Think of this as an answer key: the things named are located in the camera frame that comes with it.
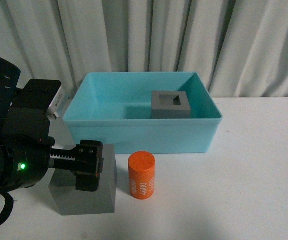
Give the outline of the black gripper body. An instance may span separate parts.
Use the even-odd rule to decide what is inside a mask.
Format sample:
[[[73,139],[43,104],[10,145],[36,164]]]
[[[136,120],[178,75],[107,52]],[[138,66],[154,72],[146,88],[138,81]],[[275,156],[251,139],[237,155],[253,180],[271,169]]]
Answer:
[[[50,120],[40,109],[11,107],[2,130],[4,170],[0,191],[30,188],[38,183],[55,162],[73,161],[73,150],[55,149],[49,136]]]

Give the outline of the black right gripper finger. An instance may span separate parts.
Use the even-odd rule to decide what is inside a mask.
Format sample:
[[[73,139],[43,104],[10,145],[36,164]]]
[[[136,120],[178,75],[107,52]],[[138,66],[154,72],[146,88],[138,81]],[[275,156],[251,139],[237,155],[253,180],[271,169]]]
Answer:
[[[72,170],[76,176],[75,189],[84,192],[96,192],[100,186],[103,167],[103,158],[92,162],[76,161],[76,166]]]

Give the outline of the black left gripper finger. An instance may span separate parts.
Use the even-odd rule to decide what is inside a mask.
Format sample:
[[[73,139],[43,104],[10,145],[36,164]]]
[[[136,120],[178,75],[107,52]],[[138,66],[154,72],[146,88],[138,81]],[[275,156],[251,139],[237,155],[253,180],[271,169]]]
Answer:
[[[72,149],[72,157],[76,160],[97,160],[103,154],[103,143],[97,140],[81,140]]]

